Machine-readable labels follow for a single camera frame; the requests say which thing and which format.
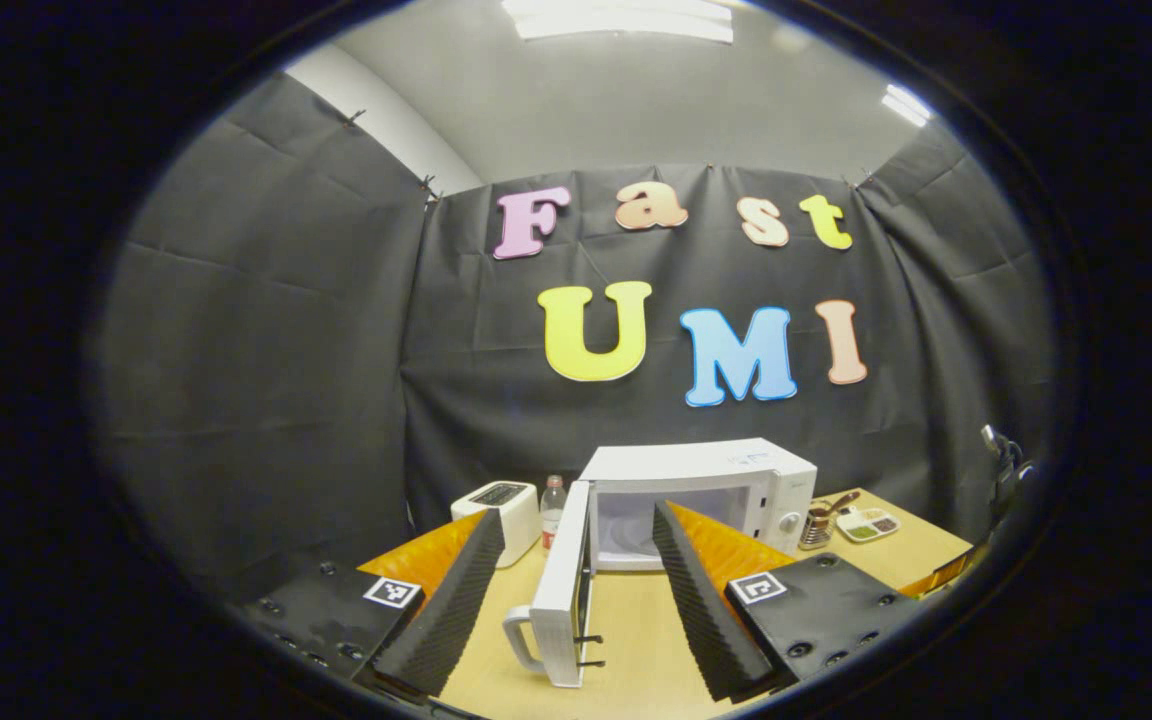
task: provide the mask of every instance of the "white toaster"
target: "white toaster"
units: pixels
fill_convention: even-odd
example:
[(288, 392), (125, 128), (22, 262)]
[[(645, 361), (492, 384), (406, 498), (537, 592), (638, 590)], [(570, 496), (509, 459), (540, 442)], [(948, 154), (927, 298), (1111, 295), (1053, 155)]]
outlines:
[(536, 500), (536, 486), (509, 480), (485, 484), (452, 503), (452, 520), (490, 509), (500, 510), (500, 529), (503, 532), (503, 552), (497, 560), (497, 568), (508, 568), (540, 537), (540, 503)]

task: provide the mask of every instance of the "yellow letter u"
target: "yellow letter u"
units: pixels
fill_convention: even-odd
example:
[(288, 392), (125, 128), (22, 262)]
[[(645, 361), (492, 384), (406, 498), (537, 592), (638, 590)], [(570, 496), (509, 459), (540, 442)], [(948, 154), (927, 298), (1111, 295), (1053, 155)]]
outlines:
[(621, 332), (621, 341), (611, 353), (585, 348), (585, 305), (594, 297), (588, 287), (553, 287), (536, 296), (545, 309), (545, 357), (563, 378), (614, 381), (634, 372), (649, 349), (643, 301), (652, 295), (652, 286), (637, 281), (612, 283), (605, 293), (616, 302)]

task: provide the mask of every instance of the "blue letter m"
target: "blue letter m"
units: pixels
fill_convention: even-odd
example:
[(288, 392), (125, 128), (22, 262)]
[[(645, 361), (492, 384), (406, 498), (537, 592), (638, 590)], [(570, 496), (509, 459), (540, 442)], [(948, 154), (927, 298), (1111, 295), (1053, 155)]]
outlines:
[(736, 339), (722, 313), (708, 306), (687, 310), (680, 321), (691, 333), (696, 369), (695, 384), (685, 395), (688, 406), (718, 406), (723, 401), (726, 395), (718, 387), (719, 372), (736, 400), (745, 400), (755, 369), (758, 369), (755, 397), (759, 400), (783, 400), (799, 391), (790, 378), (790, 354), (785, 340), (790, 314), (781, 306), (755, 310), (745, 342)]

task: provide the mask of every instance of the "ceiling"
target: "ceiling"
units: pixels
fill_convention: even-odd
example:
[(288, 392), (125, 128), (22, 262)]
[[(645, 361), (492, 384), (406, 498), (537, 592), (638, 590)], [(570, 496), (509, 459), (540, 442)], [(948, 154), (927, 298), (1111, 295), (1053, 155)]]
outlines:
[(887, 78), (749, 5), (733, 45), (657, 33), (522, 41), (499, 0), (419, 0), (335, 44), (486, 182), (713, 162), (856, 182), (916, 134)]

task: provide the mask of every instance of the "microwave knob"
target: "microwave knob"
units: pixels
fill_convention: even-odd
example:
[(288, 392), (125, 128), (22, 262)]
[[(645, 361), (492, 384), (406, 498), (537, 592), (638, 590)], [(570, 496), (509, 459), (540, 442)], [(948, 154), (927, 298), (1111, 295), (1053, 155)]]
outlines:
[(803, 520), (803, 515), (798, 511), (788, 511), (785, 515), (785, 518), (781, 518), (781, 532), (790, 532), (790, 530), (794, 529), (794, 525), (799, 523), (799, 520)]

